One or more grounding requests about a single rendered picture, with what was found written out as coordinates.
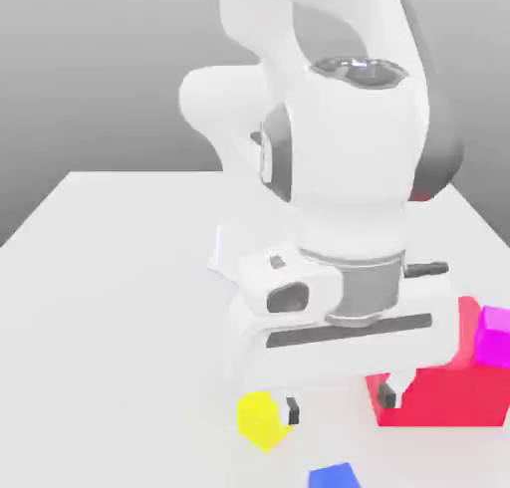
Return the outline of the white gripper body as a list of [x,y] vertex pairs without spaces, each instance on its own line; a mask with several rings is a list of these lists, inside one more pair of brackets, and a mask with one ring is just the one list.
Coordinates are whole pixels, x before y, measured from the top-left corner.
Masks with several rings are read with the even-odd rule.
[[405,279],[400,300],[371,327],[289,327],[293,315],[254,315],[236,296],[227,314],[226,372],[235,390],[293,390],[354,375],[449,363],[459,347],[459,305],[447,279]]

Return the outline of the small blue cube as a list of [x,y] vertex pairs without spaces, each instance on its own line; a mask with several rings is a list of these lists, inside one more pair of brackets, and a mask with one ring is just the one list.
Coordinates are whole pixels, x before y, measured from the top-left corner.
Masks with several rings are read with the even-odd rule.
[[362,488],[349,462],[309,472],[308,488]]

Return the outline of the small magenta cube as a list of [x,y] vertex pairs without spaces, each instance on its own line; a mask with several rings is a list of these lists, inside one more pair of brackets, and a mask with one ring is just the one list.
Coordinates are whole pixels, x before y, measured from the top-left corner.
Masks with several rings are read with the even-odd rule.
[[510,309],[482,307],[475,334],[475,361],[510,368]]

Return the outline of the large red box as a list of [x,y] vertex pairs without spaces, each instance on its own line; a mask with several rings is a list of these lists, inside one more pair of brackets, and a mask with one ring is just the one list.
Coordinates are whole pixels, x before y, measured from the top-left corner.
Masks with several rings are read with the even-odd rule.
[[366,378],[376,421],[389,427],[500,427],[510,407],[510,368],[478,365],[475,334],[482,307],[459,299],[459,350],[444,366],[421,368],[401,408],[382,408],[379,385],[386,373]]

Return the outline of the small yellow cube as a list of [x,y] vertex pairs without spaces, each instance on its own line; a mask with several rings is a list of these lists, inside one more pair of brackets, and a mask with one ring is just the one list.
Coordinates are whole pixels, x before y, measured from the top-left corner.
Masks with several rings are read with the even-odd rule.
[[269,391],[250,392],[237,401],[238,432],[264,452],[273,450],[292,430]]

